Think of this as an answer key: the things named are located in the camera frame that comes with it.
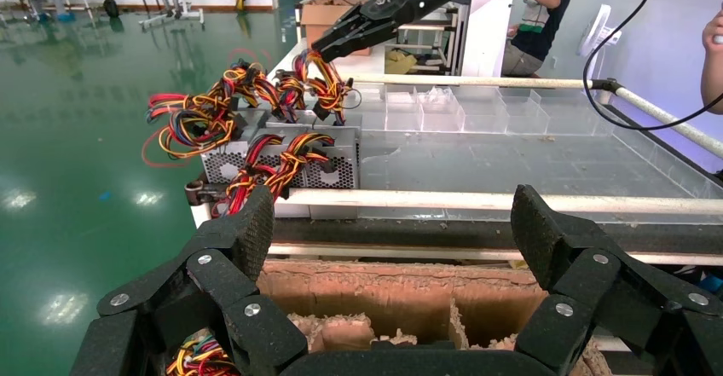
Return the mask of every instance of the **black wire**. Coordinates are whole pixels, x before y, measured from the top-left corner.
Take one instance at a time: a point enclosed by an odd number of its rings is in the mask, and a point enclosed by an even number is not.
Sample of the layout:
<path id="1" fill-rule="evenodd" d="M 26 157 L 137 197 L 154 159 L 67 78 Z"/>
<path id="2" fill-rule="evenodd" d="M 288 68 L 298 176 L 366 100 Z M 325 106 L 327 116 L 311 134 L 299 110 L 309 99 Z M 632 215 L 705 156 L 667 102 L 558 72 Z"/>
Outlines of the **black wire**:
<path id="1" fill-rule="evenodd" d="M 352 91 L 355 91 L 359 95 L 359 103 L 357 103 L 356 106 L 354 106 L 354 107 L 341 107 L 344 110 L 354 110 L 357 107 L 362 105 L 362 100 L 363 100 L 362 93 L 356 89 L 352 89 Z"/>
<path id="2" fill-rule="evenodd" d="M 594 56 L 597 55 L 598 52 L 605 46 L 605 44 L 608 43 L 608 41 L 610 41 L 625 25 L 627 25 L 628 22 L 630 22 L 635 17 L 635 15 L 638 14 L 638 12 L 640 12 L 640 10 L 645 6 L 645 4 L 647 2 L 648 2 L 648 0 L 643 0 L 640 3 L 640 5 L 638 5 L 638 7 L 617 28 L 615 28 L 615 30 L 613 32 L 611 32 L 610 35 L 608 35 L 608 37 L 603 42 L 601 42 L 597 48 L 595 48 L 595 50 L 592 52 L 592 54 L 590 54 L 590 56 L 587 58 L 587 62 L 585 63 L 585 68 L 582 70 L 582 84 L 585 89 L 585 94 L 587 95 L 587 99 L 590 101 L 590 105 L 592 105 L 593 109 L 595 109 L 595 112 L 597 112 L 600 116 L 602 116 L 603 119 L 614 124 L 615 126 L 622 127 L 623 129 L 628 129 L 628 130 L 654 131 L 654 130 L 669 129 L 671 127 L 675 127 L 679 124 L 683 124 L 685 122 L 693 120 L 694 118 L 700 116 L 703 113 L 706 113 L 708 110 L 713 108 L 715 105 L 717 105 L 718 103 L 723 101 L 723 94 L 721 94 L 720 96 L 718 96 L 717 99 L 715 99 L 714 101 L 705 105 L 703 108 L 701 108 L 700 110 L 696 111 L 695 113 L 693 113 L 689 116 L 685 116 L 682 119 L 678 119 L 678 120 L 674 121 L 673 123 L 662 124 L 659 126 L 649 126 L 649 127 L 632 126 L 630 124 L 620 123 L 620 122 L 614 120 L 613 118 L 611 118 L 610 116 L 608 116 L 607 114 L 605 114 L 600 109 L 598 103 L 595 102 L 595 100 L 593 99 L 593 94 L 590 91 L 590 86 L 587 84 L 587 71 L 590 69 L 590 65 L 593 62 Z"/>

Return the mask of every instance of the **wire bundle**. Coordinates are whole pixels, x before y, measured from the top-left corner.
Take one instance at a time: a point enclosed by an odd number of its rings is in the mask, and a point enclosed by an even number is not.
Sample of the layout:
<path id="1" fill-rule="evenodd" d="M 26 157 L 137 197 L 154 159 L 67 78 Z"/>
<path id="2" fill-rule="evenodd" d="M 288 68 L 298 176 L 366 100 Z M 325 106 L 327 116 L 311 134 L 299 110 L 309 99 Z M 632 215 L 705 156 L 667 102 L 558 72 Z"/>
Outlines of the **wire bundle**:
<path id="1" fill-rule="evenodd" d="M 239 376 L 236 366 L 230 361 L 213 336 L 201 340 L 187 340 L 181 346 L 173 362 L 165 369 L 171 376 Z"/>
<path id="2" fill-rule="evenodd" d="M 281 105 L 306 110 L 304 101 L 304 84 L 297 78 L 295 72 L 283 72 L 277 86 L 281 95 Z"/>
<path id="3" fill-rule="evenodd" d="M 319 161 L 329 165 L 329 158 L 321 151 L 312 148 L 314 142 L 332 146 L 334 139 L 320 133 L 305 133 L 295 137 L 289 143 L 286 151 L 281 153 L 281 165 L 278 170 L 268 165 L 259 165 L 258 157 L 263 148 L 268 145 L 281 144 L 283 138 L 277 135 L 261 135 L 254 139 L 249 146 L 244 167 L 234 177 L 226 189 L 226 199 L 216 203 L 211 209 L 212 217 L 220 217 L 218 207 L 227 206 L 223 215 L 233 215 L 243 208 L 244 203 L 258 184 L 269 187 L 274 195 L 274 201 L 284 194 L 284 189 L 291 184 L 293 178 L 312 161 Z"/>
<path id="4" fill-rule="evenodd" d="M 239 212 L 243 207 L 246 198 L 256 185 L 262 180 L 268 179 L 276 173 L 273 167 L 258 164 L 258 156 L 263 148 L 268 145 L 278 145 L 283 142 L 283 137 L 277 135 L 261 135 L 249 145 L 248 153 L 244 160 L 244 166 L 239 173 L 231 180 L 226 188 L 226 199 L 216 203 L 211 209 L 213 217 L 219 217 L 218 206 L 226 204 L 226 215 Z"/>
<path id="5" fill-rule="evenodd" d="M 159 145 L 172 159 L 188 159 L 231 140 L 236 120 L 228 109 L 229 102 L 228 87 L 220 82 L 205 95 L 153 95 L 146 120 L 153 123 L 170 114 L 168 125 L 156 132 Z M 190 149 L 176 150 L 171 147 L 173 142 Z"/>
<path id="6" fill-rule="evenodd" d="M 321 72 L 323 79 L 309 79 L 309 65 L 313 63 Z M 312 95 L 318 98 L 314 107 L 314 113 L 319 119 L 324 120 L 329 113 L 334 113 L 335 126 L 343 126 L 346 123 L 344 118 L 344 99 L 354 89 L 351 81 L 348 83 L 341 80 L 336 67 L 326 63 L 321 55 L 311 49 L 307 49 L 294 58 L 294 72 L 301 82 L 308 84 Z"/>
<path id="7" fill-rule="evenodd" d="M 264 183 L 271 190 L 276 201 L 284 192 L 284 188 L 291 184 L 293 178 L 310 161 L 327 163 L 329 158 L 319 150 L 314 150 L 310 145 L 314 142 L 321 142 L 328 146 L 334 144 L 334 139 L 321 133 L 304 133 L 296 136 L 288 149 L 281 154 L 281 166 L 279 170 Z"/>

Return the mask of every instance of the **dark t-shirt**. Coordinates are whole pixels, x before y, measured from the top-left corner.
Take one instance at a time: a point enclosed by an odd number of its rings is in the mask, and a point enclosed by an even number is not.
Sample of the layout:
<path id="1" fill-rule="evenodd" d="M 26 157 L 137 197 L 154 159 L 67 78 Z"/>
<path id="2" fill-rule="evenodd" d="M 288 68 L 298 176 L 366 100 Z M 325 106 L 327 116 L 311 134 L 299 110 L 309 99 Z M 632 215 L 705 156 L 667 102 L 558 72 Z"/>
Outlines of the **dark t-shirt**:
<path id="1" fill-rule="evenodd" d="M 547 22 L 544 23 L 541 31 L 539 31 L 539 27 L 537 28 L 538 31 L 536 31 L 533 26 L 527 26 L 525 22 L 523 22 L 518 30 L 518 34 L 512 40 L 512 45 L 518 47 L 525 54 L 532 55 L 540 61 L 544 61 L 550 52 L 552 41 L 555 40 L 555 33 L 563 21 L 563 16 L 568 5 L 570 5 L 570 0 L 560 0 L 560 5 L 557 8 L 546 8 L 550 16 L 547 18 Z"/>

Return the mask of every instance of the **box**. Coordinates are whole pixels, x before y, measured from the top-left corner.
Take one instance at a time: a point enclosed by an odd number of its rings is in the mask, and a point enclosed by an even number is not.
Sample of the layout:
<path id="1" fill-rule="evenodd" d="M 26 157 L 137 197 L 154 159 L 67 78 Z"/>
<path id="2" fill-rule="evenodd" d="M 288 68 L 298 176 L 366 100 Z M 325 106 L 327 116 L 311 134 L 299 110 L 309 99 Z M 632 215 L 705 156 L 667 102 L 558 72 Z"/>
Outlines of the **box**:
<path id="1" fill-rule="evenodd" d="M 327 29 L 331 28 L 342 15 L 346 14 L 346 11 L 358 3 L 365 1 L 366 0 L 311 0 L 309 3 L 306 3 L 301 10 L 301 25 L 306 28 L 308 45 L 311 46 L 319 40 Z M 371 48 L 357 50 L 352 53 L 352 55 L 357 56 L 369 56 L 371 54 Z"/>
<path id="2" fill-rule="evenodd" d="M 547 296 L 527 270 L 416 263 L 269 259 L 257 285 L 311 352 L 368 350 L 375 340 L 510 350 Z M 571 374 L 611 372 L 591 343 Z"/>

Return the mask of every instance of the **green epoxy floor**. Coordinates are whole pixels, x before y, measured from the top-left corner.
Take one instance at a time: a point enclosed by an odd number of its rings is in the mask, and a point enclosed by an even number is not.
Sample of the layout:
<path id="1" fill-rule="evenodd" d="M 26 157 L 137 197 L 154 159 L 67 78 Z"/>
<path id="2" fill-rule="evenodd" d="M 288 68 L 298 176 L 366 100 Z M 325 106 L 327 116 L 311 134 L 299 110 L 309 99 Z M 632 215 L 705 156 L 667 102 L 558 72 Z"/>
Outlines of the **green epoxy floor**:
<path id="1" fill-rule="evenodd" d="M 296 1 L 208 14 L 204 32 L 188 21 L 142 33 L 133 14 L 122 32 L 100 26 L 100 38 L 87 20 L 0 29 L 0 333 L 13 345 L 0 373 L 67 374 L 95 303 L 190 239 L 183 186 L 200 161 L 143 163 L 159 127 L 145 123 L 147 97 L 205 90 L 242 56 L 235 49 L 270 69 L 296 43 Z"/>

